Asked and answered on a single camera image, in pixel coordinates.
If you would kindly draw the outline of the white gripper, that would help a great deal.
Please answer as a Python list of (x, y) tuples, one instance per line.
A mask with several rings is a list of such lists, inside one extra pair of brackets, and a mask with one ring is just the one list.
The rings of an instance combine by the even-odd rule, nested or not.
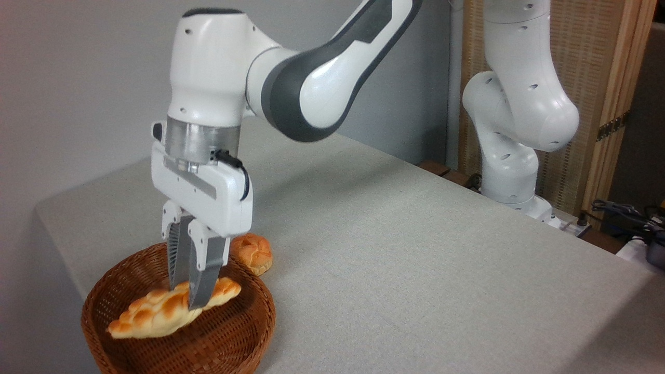
[(152, 182), (171, 200), (162, 208), (161, 228), (169, 289), (189, 281), (190, 310), (211, 299), (228, 264), (230, 237), (251, 228), (252, 184), (237, 157), (240, 133), (239, 126), (151, 125)]

